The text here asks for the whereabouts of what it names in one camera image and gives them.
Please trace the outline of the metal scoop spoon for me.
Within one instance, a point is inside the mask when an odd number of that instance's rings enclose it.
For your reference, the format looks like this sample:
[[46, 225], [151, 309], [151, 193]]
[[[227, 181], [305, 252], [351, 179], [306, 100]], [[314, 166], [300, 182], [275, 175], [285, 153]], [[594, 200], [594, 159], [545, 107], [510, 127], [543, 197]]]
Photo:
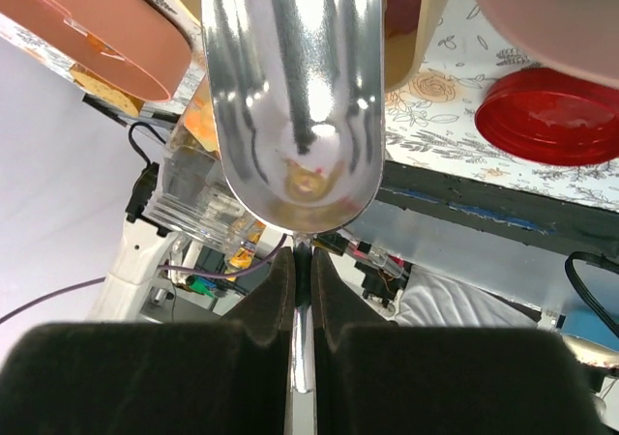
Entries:
[[317, 406], [319, 235], [369, 206], [384, 161], [383, 0], [201, 0], [221, 165], [235, 197], [290, 236], [283, 430]]

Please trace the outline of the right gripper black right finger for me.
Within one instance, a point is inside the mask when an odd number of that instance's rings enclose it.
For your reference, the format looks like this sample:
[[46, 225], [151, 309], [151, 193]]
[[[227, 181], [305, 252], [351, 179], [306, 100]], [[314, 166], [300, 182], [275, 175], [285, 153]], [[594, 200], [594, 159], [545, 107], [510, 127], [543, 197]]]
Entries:
[[605, 434], [585, 374], [556, 333], [401, 327], [311, 263], [321, 434]]

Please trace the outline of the red jar lid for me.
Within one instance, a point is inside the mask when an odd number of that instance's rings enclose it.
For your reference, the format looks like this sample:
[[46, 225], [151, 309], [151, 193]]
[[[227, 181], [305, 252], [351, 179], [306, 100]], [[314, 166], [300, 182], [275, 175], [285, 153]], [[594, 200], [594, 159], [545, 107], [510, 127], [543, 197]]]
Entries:
[[618, 157], [618, 91], [548, 68], [497, 80], [474, 121], [486, 141], [525, 160], [582, 166]]

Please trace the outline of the tray of pale jelly candies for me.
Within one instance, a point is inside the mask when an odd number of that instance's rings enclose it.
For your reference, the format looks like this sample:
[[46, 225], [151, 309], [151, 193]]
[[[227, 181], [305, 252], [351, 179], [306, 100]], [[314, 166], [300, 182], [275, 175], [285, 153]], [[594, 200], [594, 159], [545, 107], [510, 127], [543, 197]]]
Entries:
[[419, 71], [449, 0], [385, 0], [385, 89], [405, 85]]

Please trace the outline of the tray of star candies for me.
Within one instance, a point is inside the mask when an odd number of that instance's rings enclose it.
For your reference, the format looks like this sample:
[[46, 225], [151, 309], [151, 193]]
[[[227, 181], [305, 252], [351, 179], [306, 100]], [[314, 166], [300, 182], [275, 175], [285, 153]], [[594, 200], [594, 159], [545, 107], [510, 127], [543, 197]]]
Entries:
[[618, 87], [618, 0], [476, 0], [493, 28], [561, 73]]

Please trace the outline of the clear glass jar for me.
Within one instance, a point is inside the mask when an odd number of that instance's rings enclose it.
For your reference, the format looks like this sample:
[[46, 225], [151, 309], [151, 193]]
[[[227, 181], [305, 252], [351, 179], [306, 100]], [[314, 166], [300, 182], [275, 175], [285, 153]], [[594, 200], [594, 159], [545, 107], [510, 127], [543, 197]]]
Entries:
[[221, 252], [232, 272], [251, 265], [265, 226], [237, 200], [223, 175], [206, 78], [167, 140], [146, 216]]

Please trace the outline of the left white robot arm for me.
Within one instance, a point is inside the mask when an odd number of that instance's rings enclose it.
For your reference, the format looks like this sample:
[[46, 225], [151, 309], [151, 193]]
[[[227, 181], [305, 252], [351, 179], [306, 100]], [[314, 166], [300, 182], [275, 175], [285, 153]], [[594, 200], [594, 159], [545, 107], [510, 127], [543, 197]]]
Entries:
[[117, 255], [102, 291], [87, 315], [94, 322], [134, 322], [151, 289], [161, 279], [159, 266], [193, 268], [203, 244], [183, 232], [164, 234], [148, 220], [123, 221]]

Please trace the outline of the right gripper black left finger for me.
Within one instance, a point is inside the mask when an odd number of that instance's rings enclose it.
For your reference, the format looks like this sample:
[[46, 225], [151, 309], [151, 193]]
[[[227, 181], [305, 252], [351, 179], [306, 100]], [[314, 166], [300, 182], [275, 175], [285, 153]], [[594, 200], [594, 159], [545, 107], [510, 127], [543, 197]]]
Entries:
[[1, 371], [5, 434], [281, 434], [292, 252], [212, 322], [47, 324]]

